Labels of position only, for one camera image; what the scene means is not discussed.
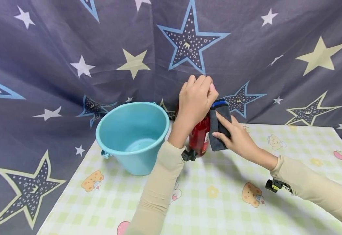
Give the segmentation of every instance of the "wrist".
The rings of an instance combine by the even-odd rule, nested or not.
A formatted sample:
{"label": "wrist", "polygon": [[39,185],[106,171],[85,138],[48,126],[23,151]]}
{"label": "wrist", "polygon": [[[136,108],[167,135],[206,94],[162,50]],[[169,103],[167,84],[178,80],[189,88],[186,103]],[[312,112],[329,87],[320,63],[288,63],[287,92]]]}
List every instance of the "wrist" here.
{"label": "wrist", "polygon": [[278,158],[268,151],[262,148],[258,148],[255,153],[253,162],[269,171],[272,171],[277,166]]}
{"label": "wrist", "polygon": [[181,119],[176,119],[171,128],[171,133],[168,137],[168,141],[176,148],[183,148],[185,141],[191,133],[193,127],[191,128],[187,123],[180,121]]}

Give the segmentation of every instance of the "gray cloth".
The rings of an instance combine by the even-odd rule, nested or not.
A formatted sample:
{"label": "gray cloth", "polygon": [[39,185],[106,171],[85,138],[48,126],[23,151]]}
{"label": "gray cloth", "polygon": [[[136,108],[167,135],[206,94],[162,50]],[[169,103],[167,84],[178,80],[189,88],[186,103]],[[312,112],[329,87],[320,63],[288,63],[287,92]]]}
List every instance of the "gray cloth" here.
{"label": "gray cloth", "polygon": [[211,149],[215,151],[220,151],[224,149],[228,149],[226,145],[218,138],[214,137],[212,134],[214,132],[219,132],[225,134],[228,138],[231,138],[230,132],[226,129],[217,119],[216,111],[221,114],[224,118],[226,118],[229,122],[231,122],[230,110],[228,109],[228,105],[219,106],[217,108],[210,109],[210,131],[209,131],[209,140]]}

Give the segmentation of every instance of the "red bottle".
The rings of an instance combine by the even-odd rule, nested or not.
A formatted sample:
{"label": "red bottle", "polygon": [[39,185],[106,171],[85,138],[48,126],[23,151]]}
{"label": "red bottle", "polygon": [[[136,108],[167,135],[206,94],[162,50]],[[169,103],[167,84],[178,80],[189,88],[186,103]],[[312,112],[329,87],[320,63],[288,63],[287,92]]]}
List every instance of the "red bottle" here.
{"label": "red bottle", "polygon": [[[175,118],[178,115],[179,104],[176,106]],[[197,157],[201,157],[206,153],[209,144],[210,131],[210,114],[207,113],[205,118],[198,123],[189,134],[188,150],[195,151]]]}

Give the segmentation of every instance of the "yellow star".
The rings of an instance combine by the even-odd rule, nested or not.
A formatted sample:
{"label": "yellow star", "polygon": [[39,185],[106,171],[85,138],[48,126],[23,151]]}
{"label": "yellow star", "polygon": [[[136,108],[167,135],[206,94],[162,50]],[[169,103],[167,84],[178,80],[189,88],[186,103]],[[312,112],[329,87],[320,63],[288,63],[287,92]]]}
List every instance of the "yellow star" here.
{"label": "yellow star", "polygon": [[303,76],[311,72],[317,66],[334,70],[334,64],[330,57],[341,49],[342,44],[335,47],[327,48],[324,43],[324,40],[322,39],[322,37],[320,37],[313,52],[297,57],[297,59],[299,60],[308,62],[307,68],[305,69]]}
{"label": "yellow star", "polygon": [[129,52],[127,52],[124,49],[123,51],[124,51],[124,56],[127,62],[123,66],[120,66],[119,68],[117,68],[116,70],[129,70],[132,74],[133,79],[136,77],[138,70],[142,70],[142,69],[150,70],[150,68],[147,67],[147,65],[142,62],[144,60],[147,50],[137,56],[131,55]]}

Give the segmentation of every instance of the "checkered tablecloth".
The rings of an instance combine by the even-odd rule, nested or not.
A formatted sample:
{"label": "checkered tablecloth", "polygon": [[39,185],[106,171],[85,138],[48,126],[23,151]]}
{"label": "checkered tablecloth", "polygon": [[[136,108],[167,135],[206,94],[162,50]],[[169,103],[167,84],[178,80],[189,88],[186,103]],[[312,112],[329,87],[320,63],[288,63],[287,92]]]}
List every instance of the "checkered tablecloth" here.
{"label": "checkered tablecloth", "polygon": [[[333,128],[245,126],[261,148],[299,159],[342,184],[342,140]],[[115,158],[102,158],[100,151],[94,143],[38,235],[121,235],[135,213],[147,176],[130,175]],[[104,179],[93,185],[98,189],[87,192],[83,183],[96,171]],[[268,171],[231,151],[208,150],[202,158],[187,162],[179,176],[163,234],[342,235],[342,223],[313,203],[285,190],[265,189],[269,178]],[[247,183],[261,191],[257,207],[244,200]]]}

